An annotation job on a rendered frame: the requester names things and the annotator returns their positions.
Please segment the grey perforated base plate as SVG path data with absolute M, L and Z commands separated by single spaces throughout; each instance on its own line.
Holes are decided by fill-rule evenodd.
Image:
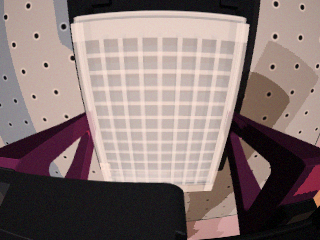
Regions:
M 240 114 L 317 146 L 320 0 L 260 3 Z M 75 66 L 67 0 L 0 0 L 0 148 L 85 112 Z M 80 138 L 50 176 L 66 176 Z M 262 189 L 270 164 L 239 139 Z M 227 158 L 211 191 L 184 192 L 186 222 L 237 215 L 233 190 Z

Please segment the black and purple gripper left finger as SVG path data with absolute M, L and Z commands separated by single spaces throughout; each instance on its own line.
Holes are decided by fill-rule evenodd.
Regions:
M 0 167 L 50 176 L 51 162 L 79 138 L 76 153 L 65 178 L 88 180 L 94 142 L 86 112 L 1 147 Z

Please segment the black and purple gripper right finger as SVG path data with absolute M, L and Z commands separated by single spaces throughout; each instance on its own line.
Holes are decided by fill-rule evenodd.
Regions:
M 239 137 L 271 166 L 262 189 Z M 279 207 L 314 198 L 320 190 L 320 147 L 236 112 L 225 145 L 240 235 L 259 231 Z

